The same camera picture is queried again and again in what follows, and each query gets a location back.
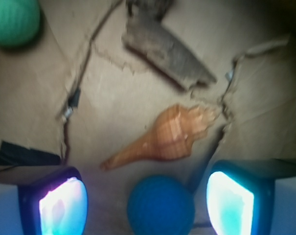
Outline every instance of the conch shell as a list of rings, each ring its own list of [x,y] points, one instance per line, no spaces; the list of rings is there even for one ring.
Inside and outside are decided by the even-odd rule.
[[[101,164],[102,170],[144,159],[167,161],[191,155],[195,140],[207,136],[218,114],[200,106],[191,109],[176,104],[163,111],[145,135]]]

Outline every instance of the torn cardboard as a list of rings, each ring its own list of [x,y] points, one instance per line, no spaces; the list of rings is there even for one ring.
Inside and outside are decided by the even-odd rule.
[[[40,1],[38,41],[20,50],[0,49],[0,143],[64,154],[64,104],[77,87],[90,39],[118,2]]]
[[[205,189],[220,159],[296,159],[296,39],[272,40],[235,59],[223,103],[231,122],[195,195],[198,222],[209,221]]]

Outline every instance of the wooden bark piece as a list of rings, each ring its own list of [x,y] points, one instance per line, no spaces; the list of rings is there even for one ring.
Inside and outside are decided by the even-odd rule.
[[[144,55],[182,88],[197,83],[215,83],[216,79],[195,55],[175,36],[143,11],[130,17],[123,43]]]

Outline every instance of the light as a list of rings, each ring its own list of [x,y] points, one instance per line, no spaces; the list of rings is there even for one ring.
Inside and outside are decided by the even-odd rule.
[[[221,171],[211,174],[206,190],[211,224],[218,235],[251,234],[254,194]]]
[[[87,219],[88,197],[83,182],[68,179],[39,201],[42,235],[80,235]]]

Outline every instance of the cardboard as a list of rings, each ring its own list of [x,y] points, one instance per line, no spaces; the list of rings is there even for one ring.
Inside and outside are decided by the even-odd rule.
[[[77,87],[93,34],[117,3],[40,1],[38,40],[14,51],[0,49],[0,143],[64,156],[64,105]]]
[[[175,177],[195,193],[191,234],[214,234],[208,227],[205,184],[216,160],[296,157],[296,41],[280,39],[276,50],[263,53],[273,43],[262,43],[289,29],[262,2],[176,0],[162,24],[217,78],[214,86],[182,92],[123,46],[127,8],[122,3],[111,12],[118,3],[40,1],[44,28],[39,40],[23,50],[0,50],[0,143],[68,155],[88,189],[85,234],[132,234],[128,196],[151,174]],[[239,60],[229,84],[225,74],[234,58]],[[63,112],[78,86],[79,106],[64,130]],[[175,103],[221,112],[207,138],[194,143],[190,157],[100,170],[103,160],[141,136]]]

